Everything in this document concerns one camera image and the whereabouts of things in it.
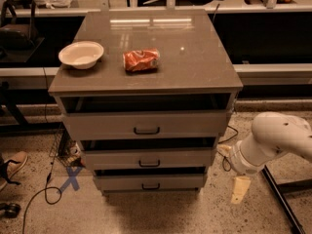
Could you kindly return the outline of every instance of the red chip bag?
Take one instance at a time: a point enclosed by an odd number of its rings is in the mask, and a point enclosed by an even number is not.
[[[157,49],[129,51],[123,54],[126,71],[137,72],[157,68],[159,52]]]

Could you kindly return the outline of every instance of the concrete floor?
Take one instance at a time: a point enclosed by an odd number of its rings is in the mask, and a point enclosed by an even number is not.
[[[43,117],[44,109],[31,106],[20,110],[29,122],[59,119],[55,106],[46,108],[47,117]],[[246,137],[254,116],[261,111],[304,117],[312,124],[311,100],[238,101],[230,126],[236,128],[239,134],[225,144],[231,145]],[[11,123],[14,120],[8,112],[0,117],[0,124]],[[222,139],[233,134],[228,129]],[[15,202],[21,205],[17,218],[5,218],[3,211],[0,212],[1,234],[21,233],[26,206],[45,187],[51,170],[53,157],[50,153],[54,139],[53,134],[0,136],[0,150],[4,158],[21,150],[29,155],[26,165],[14,176],[21,185],[7,185],[0,192],[0,203]],[[292,233],[290,222],[262,173],[252,178],[252,185],[240,205],[230,204],[236,174],[233,171],[225,172],[221,163],[222,157],[217,154],[209,169],[207,183],[200,192],[127,192],[104,197],[96,189],[89,171],[83,169],[77,176],[69,177],[65,166],[56,160],[49,186],[62,188],[61,199],[49,205],[43,192],[36,196],[26,214],[25,233]],[[310,179],[312,176],[311,164],[293,154],[270,162],[268,168],[276,181],[281,183]],[[72,183],[66,187],[68,180]],[[59,197],[54,189],[48,190],[47,195],[52,202]],[[305,232],[311,233],[311,190],[286,197]]]

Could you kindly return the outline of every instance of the bowl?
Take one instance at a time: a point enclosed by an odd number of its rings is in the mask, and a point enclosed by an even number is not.
[[[77,69],[93,67],[103,55],[104,48],[96,42],[81,41],[70,44],[63,48],[58,58],[61,63],[71,65]]]

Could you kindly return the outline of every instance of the black drawer handle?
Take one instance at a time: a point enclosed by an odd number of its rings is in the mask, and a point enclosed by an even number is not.
[[[148,135],[157,135],[160,132],[160,127],[158,127],[155,131],[140,131],[137,128],[134,128],[134,133],[138,136],[148,136]]]
[[[160,183],[158,183],[156,186],[150,186],[150,185],[146,186],[146,185],[142,184],[142,190],[151,191],[151,190],[158,190],[159,188],[160,188]]]
[[[142,168],[157,168],[160,166],[160,160],[157,161],[157,164],[143,164],[140,160],[138,161],[138,164]]]

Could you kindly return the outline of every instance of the cabinet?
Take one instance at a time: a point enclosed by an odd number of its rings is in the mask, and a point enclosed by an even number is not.
[[[62,65],[49,93],[103,193],[200,189],[242,83],[204,10],[88,13],[75,41],[104,55]],[[157,48],[152,72],[125,72],[122,54]]]

